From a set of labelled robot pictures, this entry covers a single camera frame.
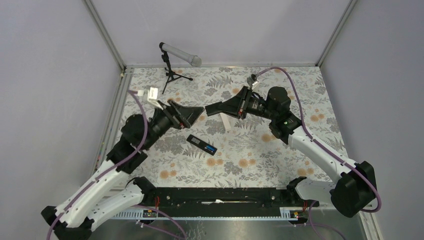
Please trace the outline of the black remote control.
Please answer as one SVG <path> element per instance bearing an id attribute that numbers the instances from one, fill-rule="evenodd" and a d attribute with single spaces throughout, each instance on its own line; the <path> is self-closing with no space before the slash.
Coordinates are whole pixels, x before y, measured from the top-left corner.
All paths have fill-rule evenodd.
<path id="1" fill-rule="evenodd" d="M 206 149 L 205 149 L 205 147 L 206 146 L 212 146 L 212 147 L 214 147 L 213 145 L 211 145 L 211 144 L 209 144 L 209 143 L 207 143 L 207 142 L 205 142 L 205 141 L 203 141 L 203 140 L 201 140 L 200 138 L 198 138 L 198 137 L 196 137 L 196 136 L 194 136 L 194 135 L 192 135 L 192 134 L 190 134 L 188 137 L 187 137 L 187 139 L 186 139 L 186 141 L 187 142 L 189 142 L 190 144 L 192 144 L 192 145 L 194 145 L 195 147 L 197 147 L 197 148 L 199 148 L 200 150 L 202 150 L 202 151 L 204 151 L 205 153 L 208 153 L 209 155 L 211 155 L 211 156 L 214 156 L 215 154 L 216 154 L 216 152 L 217 152 L 217 148 L 216 148 L 216 152 L 213 154 L 213 153 L 210 153 L 210 152 L 208 152 Z"/>

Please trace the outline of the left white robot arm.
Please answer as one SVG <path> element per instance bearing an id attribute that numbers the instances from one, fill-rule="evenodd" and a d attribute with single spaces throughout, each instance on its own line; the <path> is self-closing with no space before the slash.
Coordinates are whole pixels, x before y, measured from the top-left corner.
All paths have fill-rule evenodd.
<path id="1" fill-rule="evenodd" d="M 46 206 L 41 215 L 49 232 L 59 240 L 87 240 L 105 221 L 119 212 L 155 200 L 155 187 L 146 177 L 137 177 L 121 192 L 103 200 L 113 186 L 127 178 L 147 159 L 145 153 L 169 129 L 190 128 L 202 115 L 201 106 L 183 106 L 173 100 L 154 110 L 147 119 L 141 114 L 127 118 L 120 140 L 106 155 L 99 169 L 70 198 L 58 206 Z"/>

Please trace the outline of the black remote battery cover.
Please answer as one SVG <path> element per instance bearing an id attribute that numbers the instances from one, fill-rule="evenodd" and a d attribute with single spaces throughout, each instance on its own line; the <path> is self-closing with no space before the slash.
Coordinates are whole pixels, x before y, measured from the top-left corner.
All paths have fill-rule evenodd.
<path id="1" fill-rule="evenodd" d="M 222 112 L 220 109 L 221 104 L 222 102 L 219 101 L 219 102 L 205 106 L 206 115 L 210 117 L 210 116 L 221 113 Z"/>

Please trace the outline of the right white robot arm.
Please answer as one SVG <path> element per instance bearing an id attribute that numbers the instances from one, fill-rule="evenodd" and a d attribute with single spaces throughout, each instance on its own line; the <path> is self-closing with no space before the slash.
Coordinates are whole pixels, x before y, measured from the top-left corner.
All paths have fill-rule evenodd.
<path id="1" fill-rule="evenodd" d="M 342 215 L 352 218 L 373 200 L 380 200 L 373 166 L 344 157 L 315 137 L 301 119 L 290 111 L 291 99 L 283 87 L 274 86 L 266 99 L 244 86 L 237 95 L 206 106 L 206 114 L 226 114 L 244 119 L 247 114 L 270 120 L 271 133 L 283 143 L 312 160 L 331 183 L 299 177 L 290 182 L 287 201 L 293 206 L 305 200 L 332 204 Z"/>

